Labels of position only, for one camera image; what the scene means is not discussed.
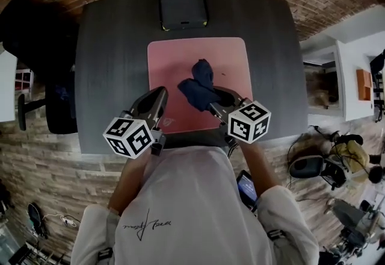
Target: orange box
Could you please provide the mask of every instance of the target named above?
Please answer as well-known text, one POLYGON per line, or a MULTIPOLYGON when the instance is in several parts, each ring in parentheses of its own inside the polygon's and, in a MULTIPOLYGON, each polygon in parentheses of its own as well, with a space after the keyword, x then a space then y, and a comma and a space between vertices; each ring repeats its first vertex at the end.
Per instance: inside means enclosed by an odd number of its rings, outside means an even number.
POLYGON ((359 100, 370 101, 372 93, 372 74, 363 69, 357 69, 357 82, 359 85, 359 100))

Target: smartphone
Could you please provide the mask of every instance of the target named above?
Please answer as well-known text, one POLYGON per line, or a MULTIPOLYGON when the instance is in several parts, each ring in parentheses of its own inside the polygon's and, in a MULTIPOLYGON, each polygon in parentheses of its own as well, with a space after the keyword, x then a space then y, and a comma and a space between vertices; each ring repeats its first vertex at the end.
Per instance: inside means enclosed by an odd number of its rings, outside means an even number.
POLYGON ((252 212, 256 211, 258 197, 251 175, 245 170, 242 170, 236 178, 236 183, 238 184, 239 195, 243 204, 252 212))

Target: dark gray table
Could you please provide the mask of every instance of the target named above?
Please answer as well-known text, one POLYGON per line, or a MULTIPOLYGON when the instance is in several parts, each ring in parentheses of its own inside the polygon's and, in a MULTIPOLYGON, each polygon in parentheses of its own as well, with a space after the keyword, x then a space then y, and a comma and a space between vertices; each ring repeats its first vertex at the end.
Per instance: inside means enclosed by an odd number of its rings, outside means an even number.
MULTIPOLYGON (((75 73, 82 153, 112 153, 102 133, 113 117, 148 91, 147 46, 158 40, 241 37, 253 96, 272 113, 264 140, 306 130, 305 76, 288 4, 283 0, 207 3, 210 20, 206 28, 167 32, 160 29, 158 0, 101 0, 85 7, 75 73)), ((173 135, 168 141, 182 146, 186 138, 202 137, 223 144, 216 130, 173 135)))

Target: phone screen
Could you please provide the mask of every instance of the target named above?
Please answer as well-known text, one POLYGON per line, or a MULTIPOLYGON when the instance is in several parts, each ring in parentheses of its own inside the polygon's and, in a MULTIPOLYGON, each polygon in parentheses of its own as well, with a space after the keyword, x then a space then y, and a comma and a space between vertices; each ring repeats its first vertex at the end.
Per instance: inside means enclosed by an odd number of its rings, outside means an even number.
POLYGON ((255 192, 254 184, 245 175, 238 181, 238 189, 244 192, 252 201, 257 201, 257 193, 255 192))

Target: pink desk pad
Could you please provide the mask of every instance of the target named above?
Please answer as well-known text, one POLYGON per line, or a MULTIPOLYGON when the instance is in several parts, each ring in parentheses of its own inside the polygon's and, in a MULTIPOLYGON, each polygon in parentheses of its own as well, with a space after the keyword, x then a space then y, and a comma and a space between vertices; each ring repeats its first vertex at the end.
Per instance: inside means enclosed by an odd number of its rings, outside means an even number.
POLYGON ((147 49, 150 89, 165 86, 168 102, 159 127, 165 133, 218 128, 208 111, 191 106, 177 85, 192 78, 191 68, 205 58, 214 71, 214 85, 253 99, 246 47, 241 38, 193 38, 157 41, 147 49))

